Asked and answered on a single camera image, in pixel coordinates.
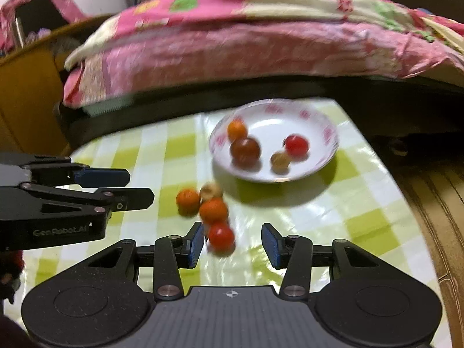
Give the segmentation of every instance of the beige round nut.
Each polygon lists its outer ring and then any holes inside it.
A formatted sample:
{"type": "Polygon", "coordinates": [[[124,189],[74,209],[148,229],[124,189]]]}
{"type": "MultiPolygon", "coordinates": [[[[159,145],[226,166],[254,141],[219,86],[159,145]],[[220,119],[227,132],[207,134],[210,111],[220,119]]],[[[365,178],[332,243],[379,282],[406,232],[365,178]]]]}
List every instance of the beige round nut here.
{"type": "Polygon", "coordinates": [[[287,171],[291,162],[291,157],[286,152],[275,152],[271,156],[272,171],[283,173],[287,171]]]}
{"type": "Polygon", "coordinates": [[[202,201],[211,200],[213,197],[222,197],[223,191],[219,184],[208,182],[200,189],[200,197],[202,201]]]}

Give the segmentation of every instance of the screw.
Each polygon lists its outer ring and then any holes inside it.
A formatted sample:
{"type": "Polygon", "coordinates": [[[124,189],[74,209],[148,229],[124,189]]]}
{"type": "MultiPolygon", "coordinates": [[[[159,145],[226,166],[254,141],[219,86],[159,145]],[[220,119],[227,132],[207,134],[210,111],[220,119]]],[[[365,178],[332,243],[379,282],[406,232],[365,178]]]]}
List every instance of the screw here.
{"type": "Polygon", "coordinates": [[[162,285],[158,288],[157,292],[163,297],[174,297],[180,293],[180,289],[175,285],[162,285]]]}
{"type": "Polygon", "coordinates": [[[289,285],[284,288],[284,293],[289,297],[301,297],[306,290],[300,285],[289,285]]]}

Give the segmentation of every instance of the bedspread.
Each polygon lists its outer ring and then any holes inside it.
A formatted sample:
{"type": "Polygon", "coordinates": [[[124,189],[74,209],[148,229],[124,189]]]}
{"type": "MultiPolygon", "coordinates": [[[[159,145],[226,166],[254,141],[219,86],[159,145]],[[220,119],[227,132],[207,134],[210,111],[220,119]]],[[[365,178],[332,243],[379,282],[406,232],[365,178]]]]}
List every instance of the bedspread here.
{"type": "Polygon", "coordinates": [[[73,108],[124,93],[263,75],[407,78],[439,64],[464,71],[440,41],[351,22],[210,22],[137,32],[87,56],[64,88],[73,108]]]}

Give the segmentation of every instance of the plastic tablecloth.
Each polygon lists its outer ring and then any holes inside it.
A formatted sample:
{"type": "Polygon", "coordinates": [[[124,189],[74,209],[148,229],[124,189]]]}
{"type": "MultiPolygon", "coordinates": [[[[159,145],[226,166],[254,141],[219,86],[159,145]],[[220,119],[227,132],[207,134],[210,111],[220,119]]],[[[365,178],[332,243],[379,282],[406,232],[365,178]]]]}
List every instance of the plastic tablecloth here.
{"type": "MultiPolygon", "coordinates": [[[[181,270],[191,285],[265,285],[278,290],[285,270],[273,269],[261,246],[261,225],[282,234],[299,234],[314,244],[345,238],[424,282],[440,295],[438,281],[420,228],[402,193],[372,148],[340,106],[331,99],[303,99],[337,125],[340,148],[321,171],[283,184],[235,179],[212,163],[207,141],[227,113],[199,113],[107,135],[79,148],[72,158],[93,167],[127,168],[131,187],[149,187],[153,205],[144,211],[113,213],[106,238],[25,252],[26,270],[15,305],[6,314],[21,323],[20,302],[34,285],[124,238],[150,245],[170,234],[184,235],[198,217],[177,213],[175,196],[184,187],[200,188],[216,179],[224,188],[235,252],[219,258],[206,246],[193,270],[181,270]]],[[[151,290],[153,269],[142,268],[138,284],[151,290]]],[[[311,291],[329,282],[328,268],[314,268],[311,291]]],[[[446,314],[432,344],[451,347],[446,314]]]]}

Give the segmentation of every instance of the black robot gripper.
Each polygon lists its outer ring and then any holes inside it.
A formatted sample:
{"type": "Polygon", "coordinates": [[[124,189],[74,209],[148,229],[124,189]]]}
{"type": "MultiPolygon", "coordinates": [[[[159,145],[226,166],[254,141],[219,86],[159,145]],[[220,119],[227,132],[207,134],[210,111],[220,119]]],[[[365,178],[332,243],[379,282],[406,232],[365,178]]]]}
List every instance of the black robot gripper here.
{"type": "Polygon", "coordinates": [[[426,285],[345,239],[332,246],[282,237],[264,224],[261,240],[272,266],[287,268],[272,286],[193,286],[205,238],[196,222],[185,237],[152,246],[122,240],[41,283],[24,299],[31,338],[53,348],[418,347],[430,343],[442,307],[426,285]],[[137,285],[153,267],[153,292],[137,285]],[[331,281],[309,292],[312,267],[331,281]]]}

